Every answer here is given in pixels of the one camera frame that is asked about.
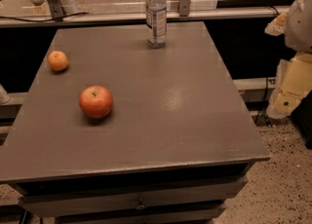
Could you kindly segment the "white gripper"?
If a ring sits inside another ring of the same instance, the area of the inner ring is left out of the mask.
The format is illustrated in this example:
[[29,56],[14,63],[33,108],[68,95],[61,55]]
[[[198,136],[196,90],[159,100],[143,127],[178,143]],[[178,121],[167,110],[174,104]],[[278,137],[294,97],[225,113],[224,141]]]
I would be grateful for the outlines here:
[[290,61],[281,59],[276,72],[275,89],[266,108],[273,119],[291,115],[312,91],[312,0],[295,0],[289,12],[282,12],[267,24],[264,32],[279,36],[285,32],[287,47],[297,53]]

